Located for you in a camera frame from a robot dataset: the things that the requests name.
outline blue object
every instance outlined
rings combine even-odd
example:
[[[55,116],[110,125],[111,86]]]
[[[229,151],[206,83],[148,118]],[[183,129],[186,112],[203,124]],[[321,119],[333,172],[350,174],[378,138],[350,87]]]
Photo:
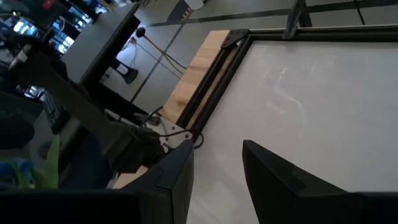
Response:
[[[10,162],[15,163],[27,183],[32,182],[32,169],[34,168],[32,161],[23,158],[0,161],[0,190],[13,189],[19,185],[17,174]]]

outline keyboard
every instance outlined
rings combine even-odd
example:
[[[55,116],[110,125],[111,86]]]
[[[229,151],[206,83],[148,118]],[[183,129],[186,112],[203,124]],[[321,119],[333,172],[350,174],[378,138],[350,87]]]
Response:
[[[43,106],[52,132],[58,134],[69,121],[70,113],[57,103],[49,93],[45,94]]]

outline whiteboard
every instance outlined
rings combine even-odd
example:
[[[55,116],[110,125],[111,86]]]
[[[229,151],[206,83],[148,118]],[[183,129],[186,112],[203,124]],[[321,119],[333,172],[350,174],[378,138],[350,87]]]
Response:
[[[398,44],[254,42],[195,151],[188,223],[258,223],[252,139],[347,191],[398,191]]]

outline black aluminum frame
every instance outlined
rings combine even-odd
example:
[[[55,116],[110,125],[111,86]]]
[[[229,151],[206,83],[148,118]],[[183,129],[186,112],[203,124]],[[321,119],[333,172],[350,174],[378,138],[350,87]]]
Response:
[[[221,48],[218,56],[211,64],[211,67],[208,69],[196,92],[188,102],[187,107],[180,115],[180,119],[178,119],[177,124],[182,128],[187,128],[189,120],[192,118],[194,112],[196,112],[198,109],[198,105],[203,100],[203,96],[205,96],[209,90],[211,83],[208,83],[208,80],[214,80],[212,77],[217,76],[229,53],[235,47],[238,48],[236,54],[229,62],[227,69],[223,72],[219,82],[215,86],[215,89],[210,94],[209,98],[205,102],[205,105],[193,122],[193,125],[190,127],[190,129],[195,130],[196,133],[202,132],[254,41],[398,42],[397,25],[321,28],[303,27],[301,29],[298,28],[295,35],[291,39],[283,38],[284,32],[285,29],[249,30],[243,38],[239,39],[240,44],[238,47],[236,44],[233,44],[225,48]]]

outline green object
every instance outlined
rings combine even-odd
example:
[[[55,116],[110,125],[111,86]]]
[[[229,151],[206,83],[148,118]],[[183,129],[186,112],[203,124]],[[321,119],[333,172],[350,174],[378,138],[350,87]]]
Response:
[[[58,188],[58,158],[60,154],[60,136],[55,136],[51,143],[47,160],[45,161],[44,187],[50,189]]]
[[[43,189],[45,188],[45,177],[39,171],[33,169],[32,177],[34,180],[34,188],[35,189]]]
[[[18,189],[57,189],[58,188],[58,158],[60,152],[60,136],[56,135],[51,143],[45,161],[44,175],[38,170],[31,168],[32,178],[27,180],[21,168],[17,166],[15,161],[8,161],[15,172],[18,182]]]

